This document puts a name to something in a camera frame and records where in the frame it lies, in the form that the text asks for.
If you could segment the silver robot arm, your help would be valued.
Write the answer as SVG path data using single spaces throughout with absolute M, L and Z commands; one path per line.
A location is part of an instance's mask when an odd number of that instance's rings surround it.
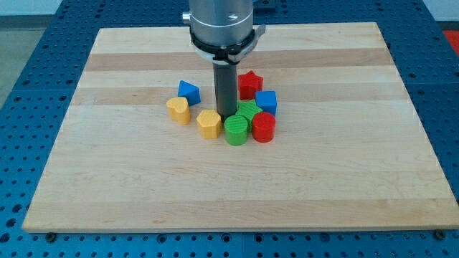
M 252 0 L 189 0 L 182 19 L 196 53 L 216 65 L 237 65 L 266 32 L 254 26 Z

